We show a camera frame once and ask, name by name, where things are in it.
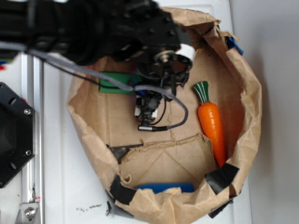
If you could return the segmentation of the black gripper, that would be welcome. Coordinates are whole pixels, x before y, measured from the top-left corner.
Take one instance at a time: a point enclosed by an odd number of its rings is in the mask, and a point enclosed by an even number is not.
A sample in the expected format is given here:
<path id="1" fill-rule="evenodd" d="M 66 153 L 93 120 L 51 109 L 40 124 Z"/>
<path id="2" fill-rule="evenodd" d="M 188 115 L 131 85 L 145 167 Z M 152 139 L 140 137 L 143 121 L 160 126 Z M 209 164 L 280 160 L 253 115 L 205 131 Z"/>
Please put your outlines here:
<path id="1" fill-rule="evenodd" d="M 184 86 L 195 52 L 186 29 L 153 0 L 107 0 L 104 55 L 134 63 L 145 80 Z"/>

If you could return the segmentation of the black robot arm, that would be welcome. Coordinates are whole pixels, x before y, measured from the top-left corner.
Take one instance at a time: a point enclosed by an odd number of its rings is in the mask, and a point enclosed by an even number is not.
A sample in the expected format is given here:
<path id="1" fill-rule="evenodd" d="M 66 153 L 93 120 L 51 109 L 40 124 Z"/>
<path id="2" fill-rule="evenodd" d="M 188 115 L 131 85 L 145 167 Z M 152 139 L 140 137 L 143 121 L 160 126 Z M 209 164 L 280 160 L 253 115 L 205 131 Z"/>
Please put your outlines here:
<path id="1" fill-rule="evenodd" d="M 180 53 L 188 33 L 152 0 L 3 0 L 0 39 L 78 65 L 105 56 L 134 63 L 146 79 L 167 85 L 185 85 L 192 67 Z"/>

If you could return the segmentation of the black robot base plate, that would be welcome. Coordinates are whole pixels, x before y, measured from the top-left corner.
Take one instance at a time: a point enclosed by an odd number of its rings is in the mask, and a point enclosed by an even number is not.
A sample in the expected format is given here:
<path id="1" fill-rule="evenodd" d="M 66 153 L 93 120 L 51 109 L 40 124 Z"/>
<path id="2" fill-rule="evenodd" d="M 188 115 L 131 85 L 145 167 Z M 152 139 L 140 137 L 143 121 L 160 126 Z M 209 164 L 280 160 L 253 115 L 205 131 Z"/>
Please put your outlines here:
<path id="1" fill-rule="evenodd" d="M 34 156 L 34 109 L 0 83 L 0 187 L 6 187 Z"/>

